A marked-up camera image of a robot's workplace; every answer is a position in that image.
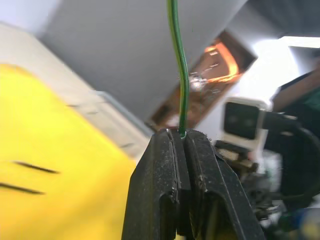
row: yellow object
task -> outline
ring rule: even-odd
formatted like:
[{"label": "yellow object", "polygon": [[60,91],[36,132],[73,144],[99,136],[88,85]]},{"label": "yellow object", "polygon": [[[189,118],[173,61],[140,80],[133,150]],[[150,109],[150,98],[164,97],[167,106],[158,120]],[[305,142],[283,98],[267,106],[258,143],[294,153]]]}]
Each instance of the yellow object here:
[{"label": "yellow object", "polygon": [[0,186],[1,240],[121,239],[134,168],[35,76],[0,65],[0,183],[44,193]]}]

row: green wire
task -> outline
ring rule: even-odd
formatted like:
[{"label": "green wire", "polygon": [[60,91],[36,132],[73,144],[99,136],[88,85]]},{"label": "green wire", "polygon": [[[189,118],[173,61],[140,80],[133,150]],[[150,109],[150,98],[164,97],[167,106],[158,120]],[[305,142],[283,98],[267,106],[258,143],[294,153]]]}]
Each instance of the green wire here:
[{"label": "green wire", "polygon": [[184,47],[182,45],[179,17],[178,17],[178,0],[167,0],[168,22],[171,31],[172,43],[175,52],[176,61],[178,63],[180,73],[180,121],[179,133],[181,138],[186,136],[188,100],[189,100],[189,75],[185,56]]}]

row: light fixture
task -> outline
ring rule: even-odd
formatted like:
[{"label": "light fixture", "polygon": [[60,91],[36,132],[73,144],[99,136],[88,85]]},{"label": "light fixture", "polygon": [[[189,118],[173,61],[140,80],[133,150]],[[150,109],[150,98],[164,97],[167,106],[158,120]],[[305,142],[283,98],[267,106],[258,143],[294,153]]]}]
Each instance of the light fixture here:
[{"label": "light fixture", "polygon": [[320,37],[283,36],[280,40],[288,47],[320,48]]}]

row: black cable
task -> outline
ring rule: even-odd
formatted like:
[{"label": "black cable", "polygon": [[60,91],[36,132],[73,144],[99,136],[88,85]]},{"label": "black cable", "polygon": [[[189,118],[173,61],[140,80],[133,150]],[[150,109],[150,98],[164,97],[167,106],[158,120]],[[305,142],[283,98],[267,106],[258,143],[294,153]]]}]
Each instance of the black cable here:
[{"label": "black cable", "polygon": [[[301,124],[295,120],[288,118],[288,116],[276,113],[276,112],[266,112],[265,118],[263,121],[263,129],[281,133],[281,132],[292,132],[304,140],[308,141],[314,148],[316,152],[316,160],[320,162],[320,141],[319,139],[309,130],[303,128]],[[282,194],[274,194],[274,197],[277,197],[281,200],[300,200],[300,199],[310,199],[320,193],[320,178],[316,184],[310,187],[307,191],[302,194],[297,195],[287,195],[283,196]]]}]

